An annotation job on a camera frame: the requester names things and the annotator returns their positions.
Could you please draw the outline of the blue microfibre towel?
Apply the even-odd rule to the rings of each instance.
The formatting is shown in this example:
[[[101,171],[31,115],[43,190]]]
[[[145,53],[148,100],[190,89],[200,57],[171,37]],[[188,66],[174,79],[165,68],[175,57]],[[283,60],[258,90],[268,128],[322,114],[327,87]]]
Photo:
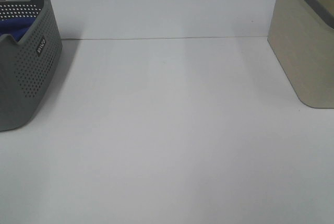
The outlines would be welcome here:
[[[1,20],[1,36],[11,35],[17,42],[25,35],[34,23],[33,17],[21,17]]]

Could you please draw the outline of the grey perforated laundry basket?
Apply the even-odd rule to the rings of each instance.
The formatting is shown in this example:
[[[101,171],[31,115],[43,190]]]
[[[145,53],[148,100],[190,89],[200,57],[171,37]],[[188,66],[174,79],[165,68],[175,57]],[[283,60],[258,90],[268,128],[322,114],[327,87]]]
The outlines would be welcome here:
[[[1,2],[1,20],[21,17],[35,21],[18,42],[9,34],[1,36],[1,131],[29,122],[62,53],[51,0]]]

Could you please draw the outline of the beige plastic bin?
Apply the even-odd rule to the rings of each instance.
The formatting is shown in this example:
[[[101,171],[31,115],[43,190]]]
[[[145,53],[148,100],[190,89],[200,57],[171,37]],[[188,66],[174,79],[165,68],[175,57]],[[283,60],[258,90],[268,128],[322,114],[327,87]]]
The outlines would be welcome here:
[[[268,42],[299,100],[333,108],[333,0],[276,0]]]

